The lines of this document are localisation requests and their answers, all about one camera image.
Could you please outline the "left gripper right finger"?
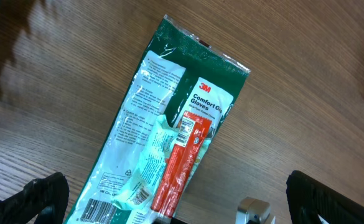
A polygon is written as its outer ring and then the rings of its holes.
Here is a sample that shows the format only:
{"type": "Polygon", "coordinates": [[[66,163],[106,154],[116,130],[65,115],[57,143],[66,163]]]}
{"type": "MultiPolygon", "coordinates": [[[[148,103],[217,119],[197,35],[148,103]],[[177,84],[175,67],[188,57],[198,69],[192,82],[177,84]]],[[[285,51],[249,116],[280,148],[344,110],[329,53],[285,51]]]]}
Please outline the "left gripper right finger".
{"type": "Polygon", "coordinates": [[[305,173],[287,179],[287,202],[293,224],[364,224],[364,207],[305,173]]]}

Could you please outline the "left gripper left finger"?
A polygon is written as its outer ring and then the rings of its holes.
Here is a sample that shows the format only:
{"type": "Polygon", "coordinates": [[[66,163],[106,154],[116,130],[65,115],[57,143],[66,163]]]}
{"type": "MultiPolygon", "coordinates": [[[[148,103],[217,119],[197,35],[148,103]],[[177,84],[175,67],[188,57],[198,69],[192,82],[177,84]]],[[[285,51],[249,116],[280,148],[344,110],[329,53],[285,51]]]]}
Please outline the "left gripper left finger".
{"type": "Polygon", "coordinates": [[[68,206],[69,186],[66,177],[56,172],[34,179],[15,195],[0,200],[0,223],[63,223],[68,206]]]}

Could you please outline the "mint green plastic packet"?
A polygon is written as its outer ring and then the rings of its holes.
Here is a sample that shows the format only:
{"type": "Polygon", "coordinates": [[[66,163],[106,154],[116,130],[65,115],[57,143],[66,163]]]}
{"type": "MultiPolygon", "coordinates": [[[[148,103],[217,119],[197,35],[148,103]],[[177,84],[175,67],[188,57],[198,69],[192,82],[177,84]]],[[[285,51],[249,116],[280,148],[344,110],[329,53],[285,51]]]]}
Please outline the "mint green plastic packet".
{"type": "MultiPolygon", "coordinates": [[[[156,118],[148,143],[139,156],[131,178],[121,188],[120,193],[111,200],[116,207],[122,210],[139,210],[143,213],[152,211],[151,204],[166,170],[179,129],[180,126],[170,127],[165,115],[156,118]]],[[[206,137],[196,160],[207,150],[210,142],[211,140],[206,137]]],[[[196,160],[187,182],[197,165],[196,160]]]]}

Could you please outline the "red toothpaste box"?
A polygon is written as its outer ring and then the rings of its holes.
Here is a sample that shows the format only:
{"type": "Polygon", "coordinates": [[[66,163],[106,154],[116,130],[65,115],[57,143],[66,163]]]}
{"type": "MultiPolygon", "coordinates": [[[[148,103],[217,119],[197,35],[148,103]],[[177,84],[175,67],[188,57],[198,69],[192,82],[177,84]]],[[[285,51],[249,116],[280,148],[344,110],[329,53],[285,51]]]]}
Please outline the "red toothpaste box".
{"type": "Polygon", "coordinates": [[[151,210],[158,217],[170,219],[174,215],[211,123],[207,118],[184,112],[166,170],[151,204],[151,210]]]}

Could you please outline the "green 3M product package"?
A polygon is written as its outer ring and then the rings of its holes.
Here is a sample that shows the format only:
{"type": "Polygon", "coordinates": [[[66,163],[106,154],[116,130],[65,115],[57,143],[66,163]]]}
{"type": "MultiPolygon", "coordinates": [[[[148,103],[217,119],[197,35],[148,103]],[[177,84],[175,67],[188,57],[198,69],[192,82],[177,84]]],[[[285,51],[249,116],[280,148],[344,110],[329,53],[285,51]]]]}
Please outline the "green 3M product package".
{"type": "Polygon", "coordinates": [[[111,200],[131,178],[156,118],[165,115],[168,125],[178,128],[185,111],[203,116],[212,120],[207,135],[212,141],[249,74],[247,67],[164,16],[67,223],[142,223],[146,213],[122,210],[111,200]]]}

